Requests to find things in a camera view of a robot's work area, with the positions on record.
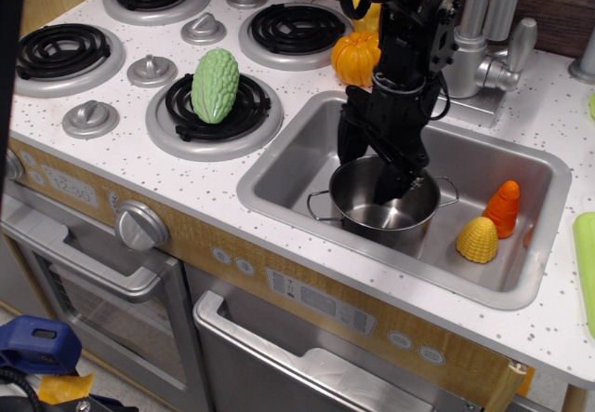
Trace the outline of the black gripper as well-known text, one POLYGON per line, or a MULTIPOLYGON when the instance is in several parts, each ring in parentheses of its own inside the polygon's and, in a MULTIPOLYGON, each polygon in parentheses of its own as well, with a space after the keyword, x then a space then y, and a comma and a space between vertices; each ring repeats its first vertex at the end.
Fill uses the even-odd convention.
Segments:
POLYGON ((346 165, 373 149, 386 163, 377 177, 373 202, 403 198, 423 180, 429 158, 421 131, 429 121, 428 79, 397 84, 374 73, 372 89, 345 88, 337 128, 337 156, 346 165))

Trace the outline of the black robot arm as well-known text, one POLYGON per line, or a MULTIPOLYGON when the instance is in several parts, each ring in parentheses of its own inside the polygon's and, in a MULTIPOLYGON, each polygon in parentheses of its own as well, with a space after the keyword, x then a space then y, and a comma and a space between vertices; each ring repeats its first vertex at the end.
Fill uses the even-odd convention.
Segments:
POLYGON ((341 164, 373 149, 385 165, 373 201, 402 198, 420 179, 429 157, 421 131, 434 119, 440 95, 448 93, 443 68, 458 49, 455 24, 459 0, 339 0, 344 14, 360 20, 380 5, 380 58, 372 88, 349 85, 338 127, 341 164))

